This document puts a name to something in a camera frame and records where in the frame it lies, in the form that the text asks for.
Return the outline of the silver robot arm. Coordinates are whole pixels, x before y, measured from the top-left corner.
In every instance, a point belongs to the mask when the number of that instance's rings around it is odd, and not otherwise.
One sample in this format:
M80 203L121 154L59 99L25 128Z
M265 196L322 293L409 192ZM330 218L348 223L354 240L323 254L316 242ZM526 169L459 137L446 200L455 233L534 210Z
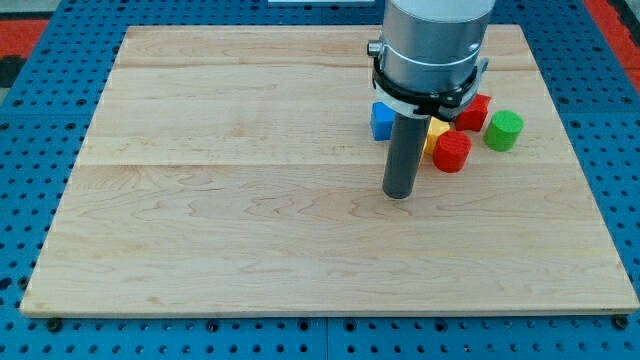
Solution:
M443 93L471 76L494 0L387 0L367 55L393 84Z

